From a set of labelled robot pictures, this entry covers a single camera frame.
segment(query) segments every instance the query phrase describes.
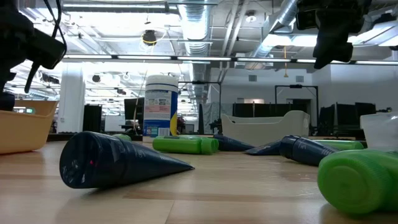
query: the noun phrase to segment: exposed ceiling duct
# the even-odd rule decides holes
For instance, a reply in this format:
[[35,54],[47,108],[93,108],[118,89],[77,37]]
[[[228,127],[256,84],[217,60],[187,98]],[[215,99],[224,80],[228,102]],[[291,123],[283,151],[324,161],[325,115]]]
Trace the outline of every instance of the exposed ceiling duct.
[[[182,32],[187,40],[206,40],[209,30],[210,6],[206,5],[179,5],[178,9],[182,18]],[[207,43],[185,43],[187,55],[209,55]],[[205,63],[192,63],[192,81],[208,81],[210,69]],[[194,86],[195,98],[203,98],[203,86]]]
[[[280,6],[280,11],[277,14],[276,19],[272,16],[267,16],[264,22],[262,33],[265,34],[262,43],[256,48],[256,50],[250,55],[250,57],[264,58],[272,50],[274,46],[267,43],[268,34],[274,29],[279,29],[283,26],[289,26],[295,19],[297,12],[297,0],[284,0]],[[247,70],[263,69],[264,64],[258,62],[246,63],[244,68]]]

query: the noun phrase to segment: green bottle cap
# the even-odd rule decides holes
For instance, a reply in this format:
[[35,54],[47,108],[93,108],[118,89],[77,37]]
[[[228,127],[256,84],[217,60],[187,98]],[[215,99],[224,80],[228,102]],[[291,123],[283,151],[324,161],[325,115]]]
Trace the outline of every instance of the green bottle cap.
[[318,186],[338,210],[365,214],[378,209],[392,186],[387,170],[361,154],[337,152],[324,158],[318,171]]
[[217,140],[203,138],[201,140],[201,153],[211,155],[217,150]]

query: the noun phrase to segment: cone-shaped bag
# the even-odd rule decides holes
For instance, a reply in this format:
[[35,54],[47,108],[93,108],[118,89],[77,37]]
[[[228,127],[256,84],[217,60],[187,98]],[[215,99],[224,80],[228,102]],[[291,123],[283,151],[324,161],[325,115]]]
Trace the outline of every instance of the cone-shaped bag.
[[254,148],[252,145],[222,136],[220,134],[215,134],[214,138],[218,140],[218,150],[220,151],[245,151]]
[[280,140],[262,146],[246,150],[244,153],[252,156],[276,156],[280,155]]
[[281,156],[311,166],[318,166],[324,157],[334,152],[338,150],[300,136],[285,136],[279,148]]
[[194,169],[138,143],[85,131],[63,148],[61,178],[74,189],[114,187]]

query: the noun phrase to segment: blue label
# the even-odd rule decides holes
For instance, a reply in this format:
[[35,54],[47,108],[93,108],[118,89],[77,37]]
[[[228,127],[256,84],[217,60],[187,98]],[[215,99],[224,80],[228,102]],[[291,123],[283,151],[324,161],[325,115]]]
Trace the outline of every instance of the blue label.
[[149,136],[152,138],[154,138],[156,136],[170,135],[170,121],[145,120],[143,135]]

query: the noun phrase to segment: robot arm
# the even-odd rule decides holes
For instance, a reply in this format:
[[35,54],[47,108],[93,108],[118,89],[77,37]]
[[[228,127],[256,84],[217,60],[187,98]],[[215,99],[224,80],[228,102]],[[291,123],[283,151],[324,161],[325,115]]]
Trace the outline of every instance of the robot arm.
[[313,57],[314,68],[320,69],[332,60],[349,62],[353,54],[349,33],[358,33],[371,0],[299,0],[296,24],[299,30],[318,28]]

